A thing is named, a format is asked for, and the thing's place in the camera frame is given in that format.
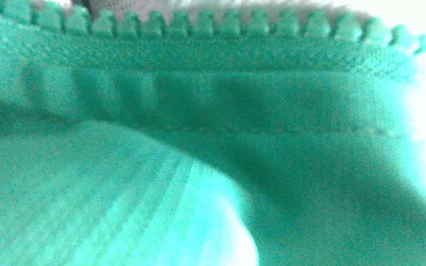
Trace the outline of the green varsity jacket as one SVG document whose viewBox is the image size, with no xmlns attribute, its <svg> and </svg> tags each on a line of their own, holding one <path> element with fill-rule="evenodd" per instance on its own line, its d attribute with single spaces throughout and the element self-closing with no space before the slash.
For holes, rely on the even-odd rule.
<svg viewBox="0 0 426 266">
<path fill-rule="evenodd" d="M 426 265 L 426 35 L 0 1 L 0 265 Z"/>
</svg>

